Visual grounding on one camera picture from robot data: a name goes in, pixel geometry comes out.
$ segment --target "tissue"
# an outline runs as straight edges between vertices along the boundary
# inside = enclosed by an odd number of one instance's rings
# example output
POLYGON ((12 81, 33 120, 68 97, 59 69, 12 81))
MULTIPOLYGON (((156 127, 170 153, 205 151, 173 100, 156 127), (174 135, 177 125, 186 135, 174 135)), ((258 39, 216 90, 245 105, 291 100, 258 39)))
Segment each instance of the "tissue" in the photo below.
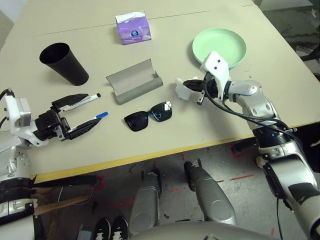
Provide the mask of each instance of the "tissue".
POLYGON ((151 40, 150 28, 144 11, 117 15, 115 20, 123 45, 151 40))
POLYGON ((178 97, 183 100, 189 100, 192 90, 187 88, 184 85, 184 81, 182 81, 180 78, 177 78, 175 80, 175 83, 175 92, 178 95, 178 97))

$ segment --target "blue marker cap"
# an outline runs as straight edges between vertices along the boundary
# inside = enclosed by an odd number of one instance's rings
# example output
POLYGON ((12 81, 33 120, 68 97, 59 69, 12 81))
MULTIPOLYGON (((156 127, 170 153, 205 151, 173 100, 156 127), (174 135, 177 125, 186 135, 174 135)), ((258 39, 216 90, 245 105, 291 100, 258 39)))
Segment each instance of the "blue marker cap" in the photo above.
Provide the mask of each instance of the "blue marker cap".
POLYGON ((104 118, 105 116, 107 116, 108 115, 108 112, 107 111, 105 111, 104 113, 101 113, 101 114, 99 114, 99 115, 97 115, 97 116, 95 116, 97 119, 102 119, 102 118, 104 118))

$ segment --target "black sunglasses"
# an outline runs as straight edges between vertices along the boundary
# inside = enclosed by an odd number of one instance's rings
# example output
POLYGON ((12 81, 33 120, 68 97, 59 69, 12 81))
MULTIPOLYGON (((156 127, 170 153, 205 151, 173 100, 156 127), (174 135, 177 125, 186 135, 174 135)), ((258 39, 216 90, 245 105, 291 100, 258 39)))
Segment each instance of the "black sunglasses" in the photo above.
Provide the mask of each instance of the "black sunglasses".
POLYGON ((140 131, 148 126, 148 116, 152 115, 158 122, 168 120, 172 116, 171 102, 165 101, 152 107, 150 111, 138 111, 124 118, 132 131, 140 131))

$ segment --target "light green plate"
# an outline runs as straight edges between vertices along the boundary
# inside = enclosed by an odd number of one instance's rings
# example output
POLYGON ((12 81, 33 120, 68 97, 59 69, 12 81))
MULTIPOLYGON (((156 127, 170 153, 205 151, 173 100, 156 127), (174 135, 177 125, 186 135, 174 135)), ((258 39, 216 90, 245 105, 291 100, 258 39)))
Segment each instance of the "light green plate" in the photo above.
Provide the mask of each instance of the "light green plate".
POLYGON ((202 64, 212 51, 216 51, 233 68, 246 56, 245 40, 234 31, 224 28, 210 28, 200 32, 193 40, 195 59, 202 64))

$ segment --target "marker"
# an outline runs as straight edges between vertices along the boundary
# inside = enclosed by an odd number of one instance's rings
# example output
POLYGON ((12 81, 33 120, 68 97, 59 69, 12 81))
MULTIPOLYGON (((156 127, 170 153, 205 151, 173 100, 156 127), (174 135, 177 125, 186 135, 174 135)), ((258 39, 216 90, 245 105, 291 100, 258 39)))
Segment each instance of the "marker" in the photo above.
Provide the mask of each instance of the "marker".
POLYGON ((78 101, 78 102, 75 103, 75 104, 66 106, 62 111, 63 111, 63 112, 70 111, 70 110, 72 110, 72 109, 75 109, 75 108, 77 108, 77 107, 80 107, 80 106, 83 105, 83 104, 86 104, 86 103, 88 103, 88 102, 91 102, 91 101, 93 101, 93 100, 96 100, 96 99, 98 99, 98 98, 100 98, 100 97, 101 97, 100 93, 97 93, 97 94, 92 95, 92 96, 87 96, 87 97, 85 97, 85 98, 82 99, 81 101, 78 101))
POLYGON ((89 121, 92 121, 92 120, 95 120, 95 119, 99 119, 99 120, 100 120, 100 119, 104 118, 104 117, 107 116, 107 115, 108 115, 108 112, 105 111, 105 112, 103 112, 103 113, 101 113, 101 114, 99 114, 99 115, 97 115, 97 116, 94 116, 94 117, 88 119, 87 121, 79 124, 78 126, 72 127, 72 128, 68 131, 68 133, 71 133, 72 131, 76 130, 77 127, 79 127, 79 126, 82 125, 82 124, 85 124, 85 123, 87 123, 87 122, 89 122, 89 121))

